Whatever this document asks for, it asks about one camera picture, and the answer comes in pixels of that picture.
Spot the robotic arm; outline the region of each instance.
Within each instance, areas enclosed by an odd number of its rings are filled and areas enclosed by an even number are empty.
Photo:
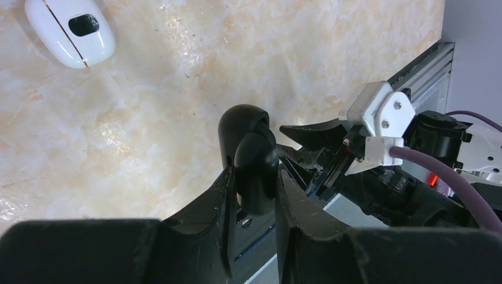
[[[224,170],[196,200],[164,221],[19,223],[0,239],[0,281],[226,283],[236,272],[237,212],[275,214],[281,283],[500,281],[502,237],[480,230],[456,196],[403,171],[389,150],[407,145],[454,169],[498,174],[496,153],[482,152],[493,159],[480,164],[459,153],[476,136],[492,149],[502,139],[438,113],[415,115],[384,83],[361,90],[340,119],[281,127],[299,150],[276,144],[264,110],[229,109],[218,128]],[[499,212],[499,187],[477,189]],[[391,227],[351,228],[308,198],[336,193]]]

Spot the mouse scroll wheel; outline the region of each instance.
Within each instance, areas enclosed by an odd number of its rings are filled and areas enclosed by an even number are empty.
[[[70,31],[78,37],[87,36],[99,30],[99,23],[91,14],[81,15],[68,21]]]

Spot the computer mouse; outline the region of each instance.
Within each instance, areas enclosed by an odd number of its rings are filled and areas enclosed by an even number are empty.
[[[115,51],[110,26],[93,0],[26,0],[24,10],[40,40],[68,67],[92,66]]]

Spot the gray wall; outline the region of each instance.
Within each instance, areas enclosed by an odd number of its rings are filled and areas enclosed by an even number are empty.
[[[501,12],[501,0],[446,0],[442,41],[456,43],[448,111],[475,111],[502,123]]]

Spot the marble surface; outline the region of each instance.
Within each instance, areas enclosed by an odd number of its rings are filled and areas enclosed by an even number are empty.
[[[221,171],[217,124],[255,104],[336,117],[440,38],[440,0],[96,0],[117,41],[60,64],[23,1],[0,4],[0,231],[40,218],[165,218]],[[280,142],[285,138],[277,135]]]

